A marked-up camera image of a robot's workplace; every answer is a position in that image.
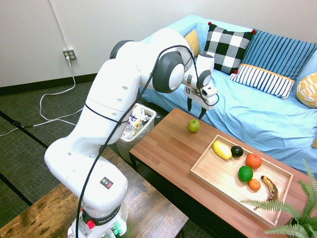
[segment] white striped pillow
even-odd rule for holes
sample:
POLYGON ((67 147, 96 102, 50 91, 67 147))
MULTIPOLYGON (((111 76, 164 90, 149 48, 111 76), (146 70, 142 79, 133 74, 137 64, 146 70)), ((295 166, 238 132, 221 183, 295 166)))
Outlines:
POLYGON ((231 74, 229 79, 240 84, 257 88, 286 100, 295 83, 294 80, 249 64, 241 64, 238 73, 231 74))

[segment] wooden tray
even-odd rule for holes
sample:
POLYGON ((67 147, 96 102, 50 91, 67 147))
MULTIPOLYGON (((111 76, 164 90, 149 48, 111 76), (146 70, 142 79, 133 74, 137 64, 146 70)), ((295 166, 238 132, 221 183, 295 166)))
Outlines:
POLYGON ((221 195, 247 211, 249 214, 262 221, 267 226, 276 227, 280 212, 263 211, 261 209, 254 210, 254 206, 250 206, 240 201, 246 199, 266 200, 268 197, 268 188, 262 182, 261 176, 267 176, 276 185, 279 191, 279 201, 285 201, 289 186, 293 175, 284 169, 272 164, 262 158, 262 165, 256 170, 253 170, 253 178, 261 182, 261 188, 254 192, 248 186, 248 183, 242 182, 238 178, 238 171, 241 166, 245 165, 245 159, 251 151, 243 149, 243 155, 239 158, 230 158, 225 160, 217 155, 212 145, 218 140, 226 144, 229 148, 235 146, 233 142, 217 135, 199 160, 190 170, 190 174, 219 192, 221 195))

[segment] wooden bench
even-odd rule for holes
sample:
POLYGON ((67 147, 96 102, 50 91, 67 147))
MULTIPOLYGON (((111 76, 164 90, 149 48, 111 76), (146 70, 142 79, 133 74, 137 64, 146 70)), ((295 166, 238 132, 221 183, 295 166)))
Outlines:
MULTIPOLYGON (((128 178, 128 230, 124 237, 176 237, 188 218, 111 149, 106 148, 103 157, 128 178)), ((60 184, 0 229, 0 237, 67 238, 77 204, 77 197, 60 184)))

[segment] ripe banana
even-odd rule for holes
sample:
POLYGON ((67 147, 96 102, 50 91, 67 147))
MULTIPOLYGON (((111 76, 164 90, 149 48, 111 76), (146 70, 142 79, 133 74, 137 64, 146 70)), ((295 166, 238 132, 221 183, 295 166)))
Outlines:
POLYGON ((275 183, 273 183, 272 180, 270 180, 266 176, 261 176, 261 179, 264 182, 264 184, 267 186, 268 191, 269 191, 269 196, 266 199, 266 201, 278 200, 279 192, 277 190, 277 187, 276 187, 275 183))

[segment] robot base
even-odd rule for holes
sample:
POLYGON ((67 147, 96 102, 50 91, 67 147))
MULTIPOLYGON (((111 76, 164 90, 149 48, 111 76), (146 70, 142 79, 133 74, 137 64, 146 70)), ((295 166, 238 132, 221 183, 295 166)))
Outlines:
MULTIPOLYGON (((95 226, 89 229, 88 226, 80 218, 78 224, 78 238, 116 238, 123 236, 127 231, 126 221, 128 218, 128 208, 125 202, 121 203, 121 207, 117 215, 108 223, 102 226, 95 226)), ((76 219, 67 232, 68 238, 76 237, 76 219)))

